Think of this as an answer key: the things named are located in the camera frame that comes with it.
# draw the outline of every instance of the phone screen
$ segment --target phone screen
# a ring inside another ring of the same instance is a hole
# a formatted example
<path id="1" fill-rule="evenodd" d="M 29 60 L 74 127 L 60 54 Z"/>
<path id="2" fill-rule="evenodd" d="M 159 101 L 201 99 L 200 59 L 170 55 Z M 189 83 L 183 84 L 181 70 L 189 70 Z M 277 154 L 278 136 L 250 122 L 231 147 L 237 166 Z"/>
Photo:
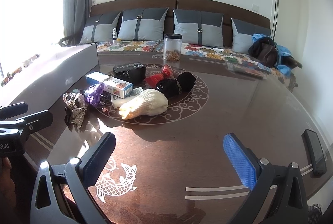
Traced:
<path id="1" fill-rule="evenodd" d="M 309 137 L 309 141 L 311 143 L 313 149 L 313 155 L 316 162 L 316 168 L 318 173 L 325 173 L 326 172 L 326 163 L 324 159 L 324 154 L 322 151 L 322 147 L 320 145 L 319 138 L 316 132 L 306 130 L 306 133 Z"/>

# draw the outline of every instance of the black jar lid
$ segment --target black jar lid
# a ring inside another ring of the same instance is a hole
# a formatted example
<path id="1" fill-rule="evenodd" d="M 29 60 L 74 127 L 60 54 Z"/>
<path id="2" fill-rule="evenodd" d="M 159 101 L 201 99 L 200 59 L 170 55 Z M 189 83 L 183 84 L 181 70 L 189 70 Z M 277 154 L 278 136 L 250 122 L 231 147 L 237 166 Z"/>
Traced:
<path id="1" fill-rule="evenodd" d="M 181 34 L 177 34 L 177 33 L 166 33 L 164 34 L 165 38 L 168 39 L 182 39 L 183 36 Z"/>

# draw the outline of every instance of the red package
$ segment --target red package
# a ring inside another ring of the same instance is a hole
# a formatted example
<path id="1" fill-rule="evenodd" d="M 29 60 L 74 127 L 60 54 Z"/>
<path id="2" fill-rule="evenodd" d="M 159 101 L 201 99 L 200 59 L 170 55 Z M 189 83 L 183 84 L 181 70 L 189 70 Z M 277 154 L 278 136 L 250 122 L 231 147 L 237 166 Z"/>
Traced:
<path id="1" fill-rule="evenodd" d="M 169 66 L 166 64 L 164 65 L 164 68 L 162 70 L 161 74 L 155 74 L 152 75 L 151 77 L 148 77 L 145 79 L 145 81 L 152 87 L 152 88 L 156 88 L 156 84 L 163 80 L 166 79 L 168 77 L 170 77 L 172 75 L 172 72 L 169 68 Z"/>

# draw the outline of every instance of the black phone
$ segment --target black phone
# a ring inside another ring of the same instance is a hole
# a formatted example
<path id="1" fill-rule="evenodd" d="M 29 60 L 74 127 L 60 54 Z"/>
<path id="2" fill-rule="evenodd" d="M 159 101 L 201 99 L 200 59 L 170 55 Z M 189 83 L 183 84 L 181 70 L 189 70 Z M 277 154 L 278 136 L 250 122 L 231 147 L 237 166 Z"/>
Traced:
<path id="1" fill-rule="evenodd" d="M 309 154 L 311 157 L 313 174 L 314 175 L 323 175 L 326 173 L 326 162 L 321 147 L 318 135 L 316 132 L 306 129 L 304 131 L 304 138 L 307 143 Z"/>

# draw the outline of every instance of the white bottle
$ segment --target white bottle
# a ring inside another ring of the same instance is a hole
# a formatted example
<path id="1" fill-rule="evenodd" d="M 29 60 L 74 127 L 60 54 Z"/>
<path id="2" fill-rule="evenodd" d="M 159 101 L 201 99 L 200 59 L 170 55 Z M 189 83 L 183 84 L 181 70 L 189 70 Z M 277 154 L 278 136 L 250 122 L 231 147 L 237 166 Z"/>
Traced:
<path id="1" fill-rule="evenodd" d="M 114 28 L 113 29 L 113 33 L 112 33 L 112 38 L 113 38 L 113 44 L 114 45 L 116 45 L 116 44 L 118 44 L 118 42 L 117 42 L 117 30 L 116 30 L 116 28 Z"/>

